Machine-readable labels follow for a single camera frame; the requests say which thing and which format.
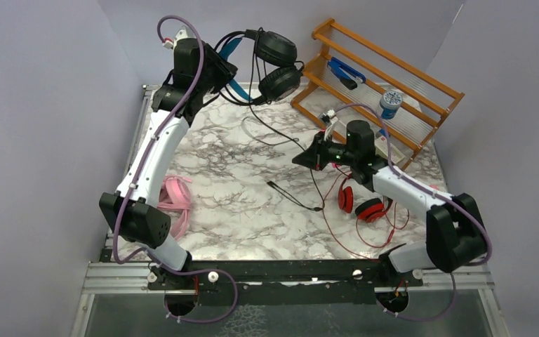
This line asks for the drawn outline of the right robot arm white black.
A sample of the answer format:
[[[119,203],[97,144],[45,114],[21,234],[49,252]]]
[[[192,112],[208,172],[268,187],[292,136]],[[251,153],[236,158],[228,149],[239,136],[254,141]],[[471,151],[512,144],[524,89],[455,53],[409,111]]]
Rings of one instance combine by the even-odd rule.
[[[491,252],[475,200],[468,194],[453,196],[425,185],[377,155],[367,121],[348,123],[343,144],[332,141],[327,130],[318,132],[292,162],[315,171],[328,164],[347,166],[358,184],[398,202],[425,222],[423,243],[404,244],[380,256],[377,276],[385,285],[393,286],[405,272],[417,269],[451,273]]]

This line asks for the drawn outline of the black blue headphones with cable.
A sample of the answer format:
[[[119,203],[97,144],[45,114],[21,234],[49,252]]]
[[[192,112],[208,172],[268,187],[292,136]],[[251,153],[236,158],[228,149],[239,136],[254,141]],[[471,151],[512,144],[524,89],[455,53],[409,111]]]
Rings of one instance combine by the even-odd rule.
[[[214,50],[222,59],[227,60],[243,39],[253,41],[253,72],[260,71],[258,64],[260,60],[265,65],[269,63],[276,68],[271,72],[258,74],[260,80],[258,83],[260,95],[258,97],[254,98],[250,93],[245,92],[233,79],[224,86],[224,91],[219,92],[220,97],[234,105],[251,109],[254,106],[277,103],[299,88],[305,64],[298,60],[296,45],[280,34],[266,31],[261,27],[234,31],[222,37]]]

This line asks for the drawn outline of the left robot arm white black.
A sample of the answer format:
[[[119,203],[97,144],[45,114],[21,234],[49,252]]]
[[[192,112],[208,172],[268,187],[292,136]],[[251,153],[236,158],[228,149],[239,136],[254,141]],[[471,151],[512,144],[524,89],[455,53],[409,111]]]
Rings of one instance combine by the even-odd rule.
[[[119,238],[133,242],[161,263],[168,282],[181,289],[192,281],[190,254],[170,234],[171,219],[157,207],[159,193],[204,96],[227,84],[237,69],[196,38],[174,42],[173,62],[166,82],[154,92],[147,133],[128,173],[114,192],[102,193],[99,207],[113,232],[114,259],[123,262],[117,254]]]

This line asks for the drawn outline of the pink headphones with cable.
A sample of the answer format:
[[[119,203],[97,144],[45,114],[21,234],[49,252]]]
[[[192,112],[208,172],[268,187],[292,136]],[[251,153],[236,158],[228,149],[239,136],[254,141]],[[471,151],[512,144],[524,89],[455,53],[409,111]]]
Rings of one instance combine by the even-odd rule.
[[[170,228],[170,235],[174,239],[181,238],[189,227],[192,211],[192,193],[189,188],[191,183],[192,179],[186,176],[167,175],[163,179],[158,209],[180,214]]]

